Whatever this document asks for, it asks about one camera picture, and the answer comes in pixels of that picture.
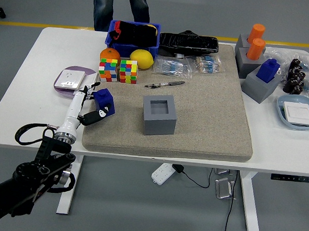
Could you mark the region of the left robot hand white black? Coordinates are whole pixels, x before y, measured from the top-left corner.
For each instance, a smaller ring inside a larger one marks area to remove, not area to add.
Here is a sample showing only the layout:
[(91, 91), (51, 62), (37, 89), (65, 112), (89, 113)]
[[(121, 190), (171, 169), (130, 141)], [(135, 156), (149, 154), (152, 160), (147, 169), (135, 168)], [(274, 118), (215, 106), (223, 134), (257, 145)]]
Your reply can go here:
[(80, 115), (85, 100), (94, 92), (91, 91), (91, 89), (98, 86), (99, 84), (101, 84), (101, 82), (95, 82), (90, 86), (85, 85), (83, 89), (80, 89), (75, 93), (72, 103), (70, 104), (67, 111), (64, 123), (57, 129), (55, 133), (55, 139), (68, 139), (75, 141), (79, 124), (88, 126), (99, 122), (108, 116), (111, 103), (107, 103), (104, 107), (97, 111), (92, 111), (85, 115)]

